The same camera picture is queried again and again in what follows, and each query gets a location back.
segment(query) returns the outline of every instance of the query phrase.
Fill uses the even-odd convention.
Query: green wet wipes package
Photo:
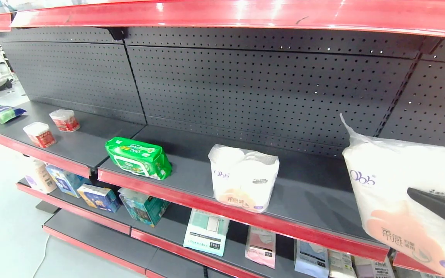
[[[0,124],[4,124],[12,118],[16,118],[25,113],[24,109],[0,105]]]
[[[135,175],[163,180],[171,174],[171,164],[160,146],[114,137],[106,142],[106,151],[118,167]]]

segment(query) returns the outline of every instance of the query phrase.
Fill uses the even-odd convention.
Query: teal box
[[[140,192],[121,188],[120,199],[125,205],[131,218],[146,223],[151,227],[161,220],[164,211],[170,204],[162,199],[152,197]]]

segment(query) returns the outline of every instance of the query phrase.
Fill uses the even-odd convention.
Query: store shelf
[[[132,137],[143,126],[94,114],[75,111],[81,128],[74,132],[60,132],[49,113],[60,107],[39,102],[26,102],[18,106],[27,112],[5,124],[0,124],[0,144],[57,167],[88,177],[108,154],[104,145],[115,137]],[[56,144],[39,148],[32,144],[23,131],[26,125],[43,122],[49,125]]]
[[[149,266],[145,276],[147,278],[194,278],[203,277],[204,268],[200,264],[158,249]],[[210,278],[228,278],[213,269],[208,269]]]
[[[100,3],[19,11],[11,26],[302,28],[445,37],[445,0],[177,0]]]
[[[58,211],[44,223],[43,229],[51,236],[141,274],[145,274],[157,250],[152,245],[65,210]]]
[[[376,261],[383,261],[389,251],[363,230],[341,159],[152,125],[134,139],[164,147],[173,164],[172,175],[164,181],[136,176],[108,159],[98,168],[99,180]],[[213,199],[207,155],[214,144],[279,156],[279,174],[266,213],[252,213]]]
[[[277,235],[275,269],[246,259],[248,226],[238,222],[232,221],[229,224],[223,257],[184,248],[183,239],[187,231],[190,212],[190,208],[172,203],[156,227],[134,222],[131,227],[131,237],[234,277],[311,278],[294,271],[295,240],[286,236]]]
[[[92,208],[88,206],[82,198],[78,199],[65,194],[58,188],[49,194],[34,190],[30,188],[24,178],[21,179],[16,186],[19,190],[46,201],[49,204],[55,205],[111,229],[115,229],[118,232],[130,235],[131,222],[134,220],[130,217],[124,206],[121,206],[116,213],[110,213],[101,209]]]
[[[429,269],[428,267],[424,266],[423,264],[420,264],[419,262],[413,260],[412,258],[408,257],[407,255],[401,252],[396,253],[392,265],[394,265],[395,267],[406,268],[410,270],[415,270],[440,276],[439,273],[433,271],[432,269]]]

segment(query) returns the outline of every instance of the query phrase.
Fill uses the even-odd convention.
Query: white bottle
[[[30,187],[39,192],[48,194],[56,189],[56,183],[46,170],[46,164],[38,159],[28,159],[25,179]]]

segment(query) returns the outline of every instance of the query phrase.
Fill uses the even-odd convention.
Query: plastic container
[[[49,113],[49,116],[60,131],[73,132],[80,128],[73,110],[59,109]]]
[[[46,170],[46,164],[38,159],[26,159],[25,179],[34,190],[48,194],[56,189],[56,183]]]
[[[47,148],[56,143],[53,134],[49,130],[49,125],[46,125],[45,123],[31,123],[24,127],[23,131],[37,147]]]

